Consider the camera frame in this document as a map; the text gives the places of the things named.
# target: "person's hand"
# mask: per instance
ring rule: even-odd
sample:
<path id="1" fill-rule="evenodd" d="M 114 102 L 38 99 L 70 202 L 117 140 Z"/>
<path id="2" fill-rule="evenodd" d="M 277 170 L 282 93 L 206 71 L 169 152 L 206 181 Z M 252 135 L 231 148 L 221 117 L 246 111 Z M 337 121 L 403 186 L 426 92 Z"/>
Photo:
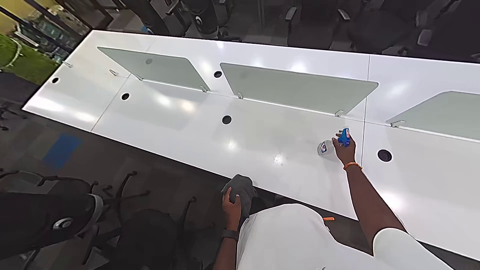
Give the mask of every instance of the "person's hand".
<path id="1" fill-rule="evenodd" d="M 342 135 L 342 131 L 339 130 L 335 134 L 337 137 L 340 138 Z M 335 147 L 335 153 L 338 159 L 343 163 L 343 165 L 349 163 L 349 162 L 355 162 L 355 141 L 353 140 L 352 136 L 350 135 L 350 144 L 348 147 L 340 145 L 338 140 L 336 138 L 332 138 L 333 146 Z"/>
<path id="2" fill-rule="evenodd" d="M 237 194 L 235 198 L 235 203 L 230 202 L 230 192 L 232 188 L 229 187 L 225 195 L 223 195 L 222 208 L 225 212 L 225 219 L 227 220 L 227 229 L 232 231 L 237 231 L 240 222 L 241 216 L 241 203 L 240 196 Z"/>

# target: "desk surface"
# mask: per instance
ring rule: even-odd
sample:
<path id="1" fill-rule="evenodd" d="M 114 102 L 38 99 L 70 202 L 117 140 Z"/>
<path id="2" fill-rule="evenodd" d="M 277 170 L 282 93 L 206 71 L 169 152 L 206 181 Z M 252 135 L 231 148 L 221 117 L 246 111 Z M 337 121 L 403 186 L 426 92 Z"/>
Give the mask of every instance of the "desk surface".
<path id="1" fill-rule="evenodd" d="M 97 46 L 185 57 L 211 92 L 139 81 Z M 45 83 L 24 110 L 227 177 L 244 174 L 261 188 L 355 218 L 341 164 L 315 152 L 348 125 L 357 159 L 407 230 L 480 259 L 479 184 L 468 158 L 480 144 L 385 123 L 447 90 L 480 94 L 472 75 L 480 74 L 480 65 L 102 31 L 93 31 L 67 62 L 72 68 L 61 66 L 52 76 L 60 80 Z M 224 77 L 213 76 L 222 62 L 370 80 L 379 87 L 339 118 L 238 99 Z M 225 115 L 230 124 L 222 123 Z M 380 149 L 391 151 L 392 161 L 380 161 Z"/>

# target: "shirt sleeve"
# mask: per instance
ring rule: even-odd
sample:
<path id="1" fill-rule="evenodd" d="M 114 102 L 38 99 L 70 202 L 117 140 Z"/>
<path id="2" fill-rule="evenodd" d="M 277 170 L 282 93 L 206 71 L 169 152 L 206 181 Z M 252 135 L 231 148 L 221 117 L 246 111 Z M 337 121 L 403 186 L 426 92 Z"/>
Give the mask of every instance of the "shirt sleeve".
<path id="1" fill-rule="evenodd" d="M 382 229 L 375 235 L 373 256 L 395 270 L 453 270 L 410 234 L 395 228 Z"/>

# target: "blue tape on floor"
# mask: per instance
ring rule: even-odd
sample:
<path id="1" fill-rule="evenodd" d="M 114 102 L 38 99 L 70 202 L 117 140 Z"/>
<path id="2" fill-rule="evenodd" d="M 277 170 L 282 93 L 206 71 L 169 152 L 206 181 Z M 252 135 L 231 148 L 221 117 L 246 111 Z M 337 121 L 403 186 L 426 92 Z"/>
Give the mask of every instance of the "blue tape on floor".
<path id="1" fill-rule="evenodd" d="M 61 134 L 58 140 L 50 147 L 42 161 L 52 168 L 60 169 L 81 142 L 82 140 L 75 136 Z"/>

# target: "orange bracelet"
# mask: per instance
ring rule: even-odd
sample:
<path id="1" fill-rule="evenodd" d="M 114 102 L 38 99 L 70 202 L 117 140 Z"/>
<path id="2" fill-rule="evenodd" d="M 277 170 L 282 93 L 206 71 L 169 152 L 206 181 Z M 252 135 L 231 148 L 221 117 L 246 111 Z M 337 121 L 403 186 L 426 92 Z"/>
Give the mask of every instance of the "orange bracelet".
<path id="1" fill-rule="evenodd" d="M 360 170 L 363 170 L 363 168 L 360 166 L 360 164 L 358 164 L 356 162 L 349 162 L 349 163 L 345 164 L 345 166 L 343 166 L 343 169 L 346 170 L 348 168 L 348 166 L 350 166 L 350 165 L 357 165 L 360 168 Z"/>

